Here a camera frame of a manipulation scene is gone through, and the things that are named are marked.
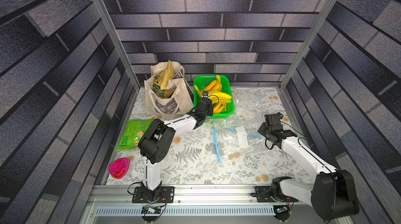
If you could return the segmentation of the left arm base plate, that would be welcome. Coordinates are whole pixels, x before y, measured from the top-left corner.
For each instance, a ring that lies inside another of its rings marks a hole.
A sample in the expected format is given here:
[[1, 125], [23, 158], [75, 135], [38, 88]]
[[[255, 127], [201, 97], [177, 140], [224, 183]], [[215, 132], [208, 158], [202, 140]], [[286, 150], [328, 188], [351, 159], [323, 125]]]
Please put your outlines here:
[[175, 195], [175, 187], [161, 186], [153, 191], [146, 187], [138, 186], [135, 188], [132, 197], [132, 203], [173, 203]]

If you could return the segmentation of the clear zip-top bag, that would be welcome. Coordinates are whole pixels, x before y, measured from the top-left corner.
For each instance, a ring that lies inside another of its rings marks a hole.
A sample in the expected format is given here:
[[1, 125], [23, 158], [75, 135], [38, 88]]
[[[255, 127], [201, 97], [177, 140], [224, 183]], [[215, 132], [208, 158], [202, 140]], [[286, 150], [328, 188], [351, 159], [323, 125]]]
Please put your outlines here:
[[258, 133], [264, 119], [232, 115], [216, 119], [216, 140], [221, 160], [234, 160], [267, 151], [265, 137]]
[[266, 99], [261, 95], [247, 92], [244, 90], [236, 90], [233, 95], [235, 104], [235, 114], [249, 119], [264, 118]]

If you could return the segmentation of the banana with green stem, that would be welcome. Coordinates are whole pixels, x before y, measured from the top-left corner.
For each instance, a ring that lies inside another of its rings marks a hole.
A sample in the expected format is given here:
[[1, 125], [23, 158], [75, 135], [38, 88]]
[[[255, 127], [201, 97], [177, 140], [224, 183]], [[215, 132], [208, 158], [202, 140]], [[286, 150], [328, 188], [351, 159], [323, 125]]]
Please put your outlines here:
[[197, 86], [194, 86], [194, 88], [195, 88], [197, 94], [199, 95], [199, 97], [202, 98], [202, 92], [205, 90], [199, 90], [199, 88]]

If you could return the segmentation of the yellow banana bunch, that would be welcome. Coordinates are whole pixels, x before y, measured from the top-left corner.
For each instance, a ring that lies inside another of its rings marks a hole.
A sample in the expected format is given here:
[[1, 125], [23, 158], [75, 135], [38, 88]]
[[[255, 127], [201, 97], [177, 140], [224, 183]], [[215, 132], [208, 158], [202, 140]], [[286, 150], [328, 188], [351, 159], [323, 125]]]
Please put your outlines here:
[[212, 101], [214, 108], [232, 102], [232, 96], [221, 91], [211, 91], [206, 97]]

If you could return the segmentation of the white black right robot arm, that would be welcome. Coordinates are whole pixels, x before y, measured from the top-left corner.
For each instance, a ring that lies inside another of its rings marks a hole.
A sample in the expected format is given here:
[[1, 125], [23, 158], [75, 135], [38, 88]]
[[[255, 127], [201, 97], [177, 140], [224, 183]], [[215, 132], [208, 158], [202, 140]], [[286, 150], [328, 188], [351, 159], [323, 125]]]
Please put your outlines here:
[[284, 130], [280, 122], [264, 122], [258, 132], [273, 146], [289, 154], [313, 181], [313, 185], [307, 185], [287, 176], [274, 178], [264, 196], [276, 202], [297, 199], [311, 206], [327, 223], [360, 212], [355, 181], [350, 172], [339, 170], [321, 159], [294, 132]]

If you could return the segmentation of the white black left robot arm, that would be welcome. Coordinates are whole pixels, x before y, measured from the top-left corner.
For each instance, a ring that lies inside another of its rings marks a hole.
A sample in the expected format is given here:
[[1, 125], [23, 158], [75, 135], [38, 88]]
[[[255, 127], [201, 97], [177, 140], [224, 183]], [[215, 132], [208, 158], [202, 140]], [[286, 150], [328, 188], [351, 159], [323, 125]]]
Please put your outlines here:
[[172, 121], [155, 119], [142, 136], [138, 148], [144, 161], [142, 190], [157, 195], [161, 188], [160, 167], [168, 154], [172, 141], [179, 135], [200, 127], [208, 116], [213, 116], [213, 104], [209, 98], [201, 101], [184, 116]]

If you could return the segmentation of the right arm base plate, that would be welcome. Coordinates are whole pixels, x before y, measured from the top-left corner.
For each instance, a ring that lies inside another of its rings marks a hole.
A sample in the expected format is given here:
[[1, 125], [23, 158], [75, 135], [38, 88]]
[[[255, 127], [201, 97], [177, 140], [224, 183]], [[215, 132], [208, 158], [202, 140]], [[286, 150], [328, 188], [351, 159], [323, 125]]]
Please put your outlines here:
[[299, 202], [293, 197], [285, 196], [281, 189], [276, 186], [256, 186], [255, 192], [250, 194], [256, 198], [258, 203], [291, 203]]

